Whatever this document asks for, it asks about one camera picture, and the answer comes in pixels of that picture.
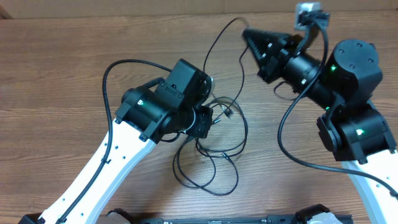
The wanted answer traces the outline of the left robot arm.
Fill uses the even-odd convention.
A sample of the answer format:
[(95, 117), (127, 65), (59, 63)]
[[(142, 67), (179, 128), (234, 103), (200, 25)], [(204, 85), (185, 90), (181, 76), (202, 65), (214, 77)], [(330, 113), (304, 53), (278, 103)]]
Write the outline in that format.
[(103, 86), (108, 121), (103, 142), (56, 202), (42, 213), (24, 215), (20, 222), (96, 223), (126, 176), (165, 135), (207, 137), (213, 110), (204, 102), (214, 86), (212, 77), (180, 59), (167, 78), (126, 91), (114, 114)]

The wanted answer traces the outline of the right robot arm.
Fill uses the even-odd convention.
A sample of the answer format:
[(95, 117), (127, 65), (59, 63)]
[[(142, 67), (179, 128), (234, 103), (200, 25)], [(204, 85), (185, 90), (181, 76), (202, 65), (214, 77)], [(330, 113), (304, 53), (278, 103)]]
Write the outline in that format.
[(310, 27), (304, 36), (257, 29), (243, 39), (267, 83), (282, 78), (299, 98), (324, 110), (317, 119), (324, 147), (341, 163), (323, 170), (347, 174), (372, 223), (397, 222), (397, 143), (383, 115), (371, 101), (382, 80), (373, 44), (341, 41), (317, 60), (307, 53), (324, 28)]

